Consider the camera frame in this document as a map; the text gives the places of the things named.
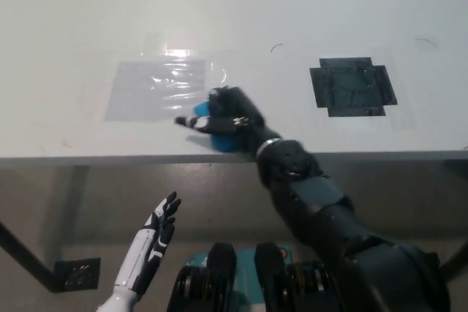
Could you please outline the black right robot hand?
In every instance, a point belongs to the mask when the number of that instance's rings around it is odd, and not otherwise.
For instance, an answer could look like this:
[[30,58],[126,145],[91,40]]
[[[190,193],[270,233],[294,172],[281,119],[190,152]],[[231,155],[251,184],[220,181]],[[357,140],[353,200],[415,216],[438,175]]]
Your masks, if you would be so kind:
[[224,153],[244,152],[255,157],[264,144],[281,139],[239,87],[210,90],[208,99],[194,107],[192,117],[178,116],[174,122],[208,134],[214,149]]

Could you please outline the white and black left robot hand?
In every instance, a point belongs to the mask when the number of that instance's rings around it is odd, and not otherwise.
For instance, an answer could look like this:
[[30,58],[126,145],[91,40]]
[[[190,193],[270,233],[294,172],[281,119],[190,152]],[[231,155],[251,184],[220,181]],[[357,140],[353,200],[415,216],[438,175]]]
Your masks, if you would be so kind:
[[152,282],[175,231],[175,213],[181,204],[177,193],[165,197],[135,235],[115,285],[143,296]]

